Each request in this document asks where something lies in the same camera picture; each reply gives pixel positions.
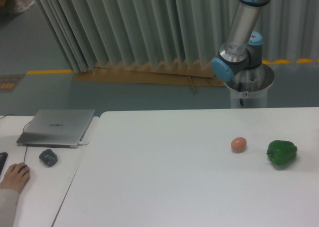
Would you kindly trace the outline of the person's hand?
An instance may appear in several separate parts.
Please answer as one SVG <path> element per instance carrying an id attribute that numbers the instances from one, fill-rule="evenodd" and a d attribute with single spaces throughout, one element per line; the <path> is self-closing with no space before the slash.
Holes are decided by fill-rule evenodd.
<path id="1" fill-rule="evenodd" d="M 0 183 L 0 189 L 13 189 L 17 190 L 19 193 L 22 192 L 28 180 L 24 180 L 18 177 L 17 172 L 18 168 L 22 163 L 13 164 L 9 166 L 6 173 L 4 174 L 3 180 Z"/>

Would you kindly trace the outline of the grey sleeved forearm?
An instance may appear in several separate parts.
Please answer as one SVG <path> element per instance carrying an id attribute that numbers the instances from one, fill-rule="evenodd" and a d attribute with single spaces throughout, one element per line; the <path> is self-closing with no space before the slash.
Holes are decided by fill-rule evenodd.
<path id="1" fill-rule="evenodd" d="M 0 226 L 12 227 L 15 220 L 19 192 L 13 189 L 0 190 Z"/>

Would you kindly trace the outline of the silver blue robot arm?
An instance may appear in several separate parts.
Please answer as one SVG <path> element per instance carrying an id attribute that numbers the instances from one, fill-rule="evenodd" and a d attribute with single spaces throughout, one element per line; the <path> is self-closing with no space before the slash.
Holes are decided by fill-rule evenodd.
<path id="1" fill-rule="evenodd" d="M 261 65 L 263 38 L 253 30 L 262 7 L 269 2 L 239 0 L 229 36 L 211 61 L 211 69 L 218 78 L 229 81 L 241 71 Z"/>

